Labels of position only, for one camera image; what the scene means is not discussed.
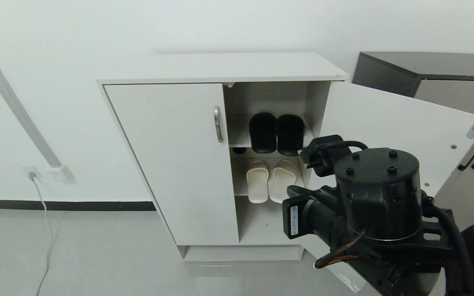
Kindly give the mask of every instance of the white slipper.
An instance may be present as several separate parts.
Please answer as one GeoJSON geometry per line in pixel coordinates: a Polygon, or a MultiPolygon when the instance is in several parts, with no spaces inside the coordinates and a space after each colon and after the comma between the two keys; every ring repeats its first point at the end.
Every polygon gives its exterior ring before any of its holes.
{"type": "Polygon", "coordinates": [[[248,199],[254,204],[268,200],[268,166],[265,161],[256,160],[248,165],[246,181],[248,182],[248,199]]]}
{"type": "Polygon", "coordinates": [[[298,169],[295,164],[289,160],[282,160],[273,169],[273,186],[270,192],[270,199],[282,204],[288,198],[286,187],[295,184],[297,180],[298,169]]]}

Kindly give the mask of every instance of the black slipper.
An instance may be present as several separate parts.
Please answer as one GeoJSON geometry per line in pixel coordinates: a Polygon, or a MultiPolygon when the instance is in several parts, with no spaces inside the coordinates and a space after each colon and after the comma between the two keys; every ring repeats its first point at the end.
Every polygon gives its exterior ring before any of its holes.
{"type": "Polygon", "coordinates": [[[270,113],[258,113],[250,120],[250,139],[252,150],[256,153],[275,151],[275,116],[270,113]]]}
{"type": "Polygon", "coordinates": [[[277,151],[296,157],[303,148],[304,122],[299,116],[285,114],[277,118],[277,151]]]}

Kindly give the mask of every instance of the cabinet top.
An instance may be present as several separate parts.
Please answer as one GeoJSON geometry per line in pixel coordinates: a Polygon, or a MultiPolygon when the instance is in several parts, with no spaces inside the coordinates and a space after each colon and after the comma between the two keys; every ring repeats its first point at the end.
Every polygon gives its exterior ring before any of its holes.
{"type": "Polygon", "coordinates": [[[312,52],[156,54],[112,60],[99,84],[348,80],[345,71],[312,52]]]}
{"type": "Polygon", "coordinates": [[[360,56],[418,79],[474,81],[474,54],[423,52],[361,52],[360,56]]]}

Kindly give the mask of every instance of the wire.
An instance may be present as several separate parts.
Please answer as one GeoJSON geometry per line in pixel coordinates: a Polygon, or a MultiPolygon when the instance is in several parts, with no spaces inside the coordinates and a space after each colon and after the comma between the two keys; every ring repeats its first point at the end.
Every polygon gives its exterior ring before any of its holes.
{"type": "Polygon", "coordinates": [[[344,251],[347,251],[348,249],[350,249],[350,247],[356,244],[365,235],[365,231],[366,230],[363,229],[363,231],[361,231],[360,234],[358,234],[358,236],[356,236],[356,238],[354,238],[353,241],[337,249],[334,253],[328,253],[324,255],[323,257],[319,258],[318,260],[316,260],[316,262],[314,263],[314,267],[317,269],[320,269],[325,266],[335,264],[337,262],[342,262],[342,261],[358,258],[358,256],[356,255],[339,256],[339,254],[343,253],[344,251]]]}
{"type": "Polygon", "coordinates": [[[361,150],[368,149],[367,145],[359,142],[359,141],[337,141],[337,142],[331,142],[331,143],[323,143],[323,144],[318,144],[311,148],[309,154],[316,154],[317,152],[321,150],[328,150],[328,149],[333,149],[333,148],[342,148],[342,147],[357,147],[361,150]]]}
{"type": "Polygon", "coordinates": [[[51,225],[49,224],[49,217],[47,217],[47,206],[45,205],[45,202],[43,201],[43,198],[41,197],[40,188],[38,187],[38,184],[36,183],[36,180],[34,179],[34,177],[37,178],[36,173],[34,172],[28,173],[28,178],[32,181],[32,183],[34,183],[34,186],[36,186],[36,191],[38,191],[39,200],[41,201],[41,204],[43,204],[43,209],[45,210],[45,221],[47,221],[47,227],[49,227],[49,232],[51,233],[51,242],[49,243],[49,249],[47,250],[47,268],[45,269],[45,273],[43,274],[41,282],[39,283],[38,291],[36,292],[36,296],[39,296],[41,286],[43,285],[43,281],[45,280],[45,277],[47,276],[47,272],[49,272],[49,263],[51,261],[51,250],[52,250],[54,236],[52,235],[51,225]]]}
{"type": "Polygon", "coordinates": [[[464,280],[466,281],[467,288],[471,295],[474,296],[474,269],[471,258],[469,257],[466,242],[462,237],[462,234],[458,230],[455,221],[449,216],[449,214],[445,212],[445,210],[442,210],[436,206],[432,206],[431,211],[432,215],[438,218],[444,229],[449,233],[451,242],[457,251],[460,263],[462,264],[462,273],[464,280]]]}

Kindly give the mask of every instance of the label sticker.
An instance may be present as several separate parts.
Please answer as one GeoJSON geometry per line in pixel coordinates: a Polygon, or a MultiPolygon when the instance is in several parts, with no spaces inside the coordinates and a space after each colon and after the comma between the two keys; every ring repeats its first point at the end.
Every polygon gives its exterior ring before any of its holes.
{"type": "Polygon", "coordinates": [[[290,234],[292,234],[293,236],[299,233],[299,222],[297,220],[297,215],[297,206],[292,206],[290,208],[290,234]]]}

